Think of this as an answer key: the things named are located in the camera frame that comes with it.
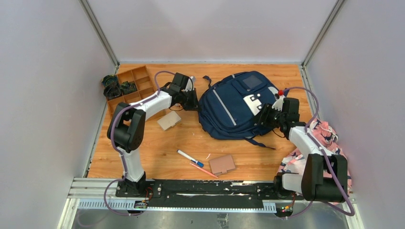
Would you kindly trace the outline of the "navy blue backpack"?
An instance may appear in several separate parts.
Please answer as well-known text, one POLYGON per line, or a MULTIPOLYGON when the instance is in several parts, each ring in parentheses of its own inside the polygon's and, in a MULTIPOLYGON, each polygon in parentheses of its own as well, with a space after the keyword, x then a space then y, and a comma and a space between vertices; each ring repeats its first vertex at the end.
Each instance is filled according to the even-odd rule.
POLYGON ((198 119, 202 129, 218 140, 246 140, 260 147, 254 140, 258 135, 271 132, 274 127, 258 123, 258 114, 266 104, 277 100, 279 89, 257 71, 231 74, 212 83, 199 99, 198 119))

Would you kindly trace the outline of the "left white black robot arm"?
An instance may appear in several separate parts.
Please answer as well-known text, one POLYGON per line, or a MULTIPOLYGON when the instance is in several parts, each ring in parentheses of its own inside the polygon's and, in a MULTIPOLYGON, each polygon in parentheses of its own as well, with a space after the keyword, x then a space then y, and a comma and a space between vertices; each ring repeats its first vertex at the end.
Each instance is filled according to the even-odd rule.
POLYGON ((140 145, 145 123, 157 113, 179 104, 186 111, 198 110, 195 78, 175 73, 173 80, 139 102, 119 103, 107 131, 112 147, 119 153, 123 175, 120 179, 135 197, 146 192, 146 173, 141 165, 140 145))

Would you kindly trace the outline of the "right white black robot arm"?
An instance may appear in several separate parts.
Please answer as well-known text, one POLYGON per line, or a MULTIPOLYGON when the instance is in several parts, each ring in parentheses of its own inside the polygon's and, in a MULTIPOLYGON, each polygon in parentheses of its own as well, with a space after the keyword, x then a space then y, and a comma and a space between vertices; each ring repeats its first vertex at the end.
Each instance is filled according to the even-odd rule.
POLYGON ((292 192, 308 201, 342 203, 348 198, 347 159, 324 146, 315 137, 314 127, 320 121, 314 118, 308 123, 299 121, 299 101, 280 97, 276 101, 280 109, 271 104, 261 106, 255 116, 260 127, 279 128, 305 159, 303 172, 278 172, 274 178, 273 194, 285 199, 292 192))

